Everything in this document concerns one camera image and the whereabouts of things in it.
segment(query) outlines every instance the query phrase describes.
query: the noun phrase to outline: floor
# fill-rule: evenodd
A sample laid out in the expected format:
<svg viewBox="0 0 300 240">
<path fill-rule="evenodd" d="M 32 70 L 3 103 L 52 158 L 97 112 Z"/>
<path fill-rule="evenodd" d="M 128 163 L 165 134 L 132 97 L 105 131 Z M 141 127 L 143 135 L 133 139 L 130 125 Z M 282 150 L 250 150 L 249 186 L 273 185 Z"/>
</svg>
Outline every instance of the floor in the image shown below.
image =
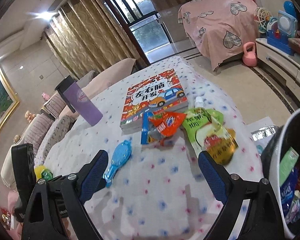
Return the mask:
<svg viewBox="0 0 300 240">
<path fill-rule="evenodd" d="M 210 60 L 196 48 L 176 55 L 188 60 L 197 72 L 224 89 L 232 97 L 246 124 L 268 116 L 275 125 L 281 126 L 297 109 L 283 89 L 258 67 L 248 68 L 241 61 L 235 61 L 220 67 L 216 74 L 211 71 Z"/>
<path fill-rule="evenodd" d="M 149 62 L 154 63 L 176 53 L 180 53 L 181 51 L 185 51 L 192 48 L 196 47 L 191 44 L 189 39 L 186 39 L 183 41 L 163 45 L 154 50 L 146 52 L 145 54 Z"/>
</svg>

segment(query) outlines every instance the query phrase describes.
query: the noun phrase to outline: purple water bottle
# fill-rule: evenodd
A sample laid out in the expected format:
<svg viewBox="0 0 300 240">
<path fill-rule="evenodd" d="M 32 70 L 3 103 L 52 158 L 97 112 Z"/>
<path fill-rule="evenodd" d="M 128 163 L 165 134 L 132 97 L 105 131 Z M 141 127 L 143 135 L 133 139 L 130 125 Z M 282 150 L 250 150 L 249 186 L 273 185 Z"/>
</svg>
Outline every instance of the purple water bottle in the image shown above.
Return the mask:
<svg viewBox="0 0 300 240">
<path fill-rule="evenodd" d="M 102 118 L 102 113 L 90 101 L 71 76 L 67 76 L 56 86 L 62 99 L 70 110 L 76 111 L 91 125 L 96 125 Z"/>
</svg>

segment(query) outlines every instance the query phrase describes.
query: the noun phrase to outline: white cabinet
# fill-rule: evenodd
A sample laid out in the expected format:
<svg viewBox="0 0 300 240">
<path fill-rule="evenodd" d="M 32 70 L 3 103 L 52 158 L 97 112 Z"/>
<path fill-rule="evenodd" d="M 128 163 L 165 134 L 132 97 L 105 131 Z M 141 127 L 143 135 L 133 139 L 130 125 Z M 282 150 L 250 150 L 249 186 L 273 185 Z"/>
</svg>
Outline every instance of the white cabinet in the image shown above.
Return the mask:
<svg viewBox="0 0 300 240">
<path fill-rule="evenodd" d="M 267 44 L 264 38 L 256 39 L 256 51 L 260 60 L 286 80 L 286 86 L 300 101 L 300 56 L 290 56 Z"/>
</svg>

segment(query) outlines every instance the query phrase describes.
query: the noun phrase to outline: cartoon car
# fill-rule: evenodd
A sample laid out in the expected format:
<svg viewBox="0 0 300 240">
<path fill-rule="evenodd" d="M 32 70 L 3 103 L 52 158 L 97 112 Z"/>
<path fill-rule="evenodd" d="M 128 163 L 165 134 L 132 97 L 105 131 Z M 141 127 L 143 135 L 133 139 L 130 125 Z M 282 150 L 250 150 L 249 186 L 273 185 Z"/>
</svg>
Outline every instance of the cartoon car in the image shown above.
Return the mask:
<svg viewBox="0 0 300 240">
<path fill-rule="evenodd" d="M 175 99 L 184 97 L 184 92 L 181 88 L 171 88 L 157 95 L 156 98 L 149 102 L 149 107 L 162 107 L 165 103 Z"/>
</svg>

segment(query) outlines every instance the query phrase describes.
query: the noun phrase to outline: pink kettlebell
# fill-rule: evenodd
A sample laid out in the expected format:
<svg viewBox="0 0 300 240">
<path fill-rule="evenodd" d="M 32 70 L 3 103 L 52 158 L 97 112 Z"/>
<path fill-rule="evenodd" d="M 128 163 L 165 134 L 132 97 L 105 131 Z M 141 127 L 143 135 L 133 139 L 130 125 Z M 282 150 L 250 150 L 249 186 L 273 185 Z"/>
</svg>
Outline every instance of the pink kettlebell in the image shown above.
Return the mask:
<svg viewBox="0 0 300 240">
<path fill-rule="evenodd" d="M 251 51 L 247 51 L 247 47 L 253 46 L 253 49 Z M 243 62 L 248 67 L 255 67 L 257 65 L 257 57 L 255 54 L 255 43 L 254 42 L 247 42 L 243 45 Z"/>
</svg>

